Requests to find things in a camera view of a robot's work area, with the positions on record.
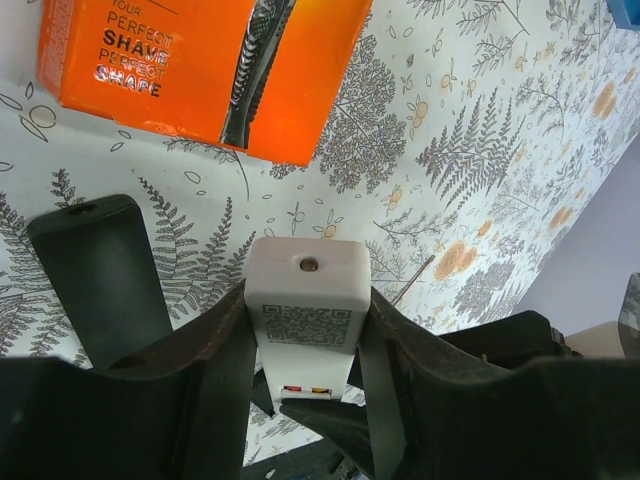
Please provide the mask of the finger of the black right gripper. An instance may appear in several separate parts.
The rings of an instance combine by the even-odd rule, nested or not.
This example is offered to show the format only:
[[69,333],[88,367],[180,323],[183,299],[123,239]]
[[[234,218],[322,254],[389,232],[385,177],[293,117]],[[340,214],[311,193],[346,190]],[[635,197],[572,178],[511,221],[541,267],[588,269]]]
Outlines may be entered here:
[[280,412],[328,440],[366,476],[373,454],[364,406],[328,400],[285,399]]

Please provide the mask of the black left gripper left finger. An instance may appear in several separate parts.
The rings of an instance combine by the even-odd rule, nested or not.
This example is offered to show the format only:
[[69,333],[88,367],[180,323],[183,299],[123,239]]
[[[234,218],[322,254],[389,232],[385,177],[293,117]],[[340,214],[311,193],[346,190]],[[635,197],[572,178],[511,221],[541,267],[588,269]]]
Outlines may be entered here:
[[237,479],[256,343],[236,286],[107,370],[1,362],[5,479]]

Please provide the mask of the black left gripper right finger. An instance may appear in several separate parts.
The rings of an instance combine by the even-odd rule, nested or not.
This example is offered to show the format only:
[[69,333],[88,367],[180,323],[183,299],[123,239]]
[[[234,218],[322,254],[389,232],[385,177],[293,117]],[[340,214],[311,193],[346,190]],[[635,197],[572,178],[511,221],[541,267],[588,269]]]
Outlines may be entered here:
[[373,292],[359,357],[376,479],[635,479],[639,364],[547,358],[507,370]]

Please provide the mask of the clear handle screwdriver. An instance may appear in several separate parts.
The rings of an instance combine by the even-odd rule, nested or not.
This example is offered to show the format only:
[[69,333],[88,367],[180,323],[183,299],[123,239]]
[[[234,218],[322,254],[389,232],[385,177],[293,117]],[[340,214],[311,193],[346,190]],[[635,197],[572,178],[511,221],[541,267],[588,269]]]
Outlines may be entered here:
[[427,260],[418,268],[418,270],[413,274],[413,276],[405,283],[405,285],[398,291],[395,295],[391,304],[393,306],[397,306],[402,299],[406,296],[412,286],[421,278],[424,271],[434,262],[436,256],[430,255]]

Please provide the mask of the black remote control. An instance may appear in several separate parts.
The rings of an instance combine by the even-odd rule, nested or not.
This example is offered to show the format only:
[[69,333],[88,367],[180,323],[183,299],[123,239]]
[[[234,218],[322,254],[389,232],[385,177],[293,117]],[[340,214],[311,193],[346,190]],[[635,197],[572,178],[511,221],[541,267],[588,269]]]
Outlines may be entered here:
[[132,197],[111,195],[41,215],[27,234],[94,367],[109,368],[172,333]]

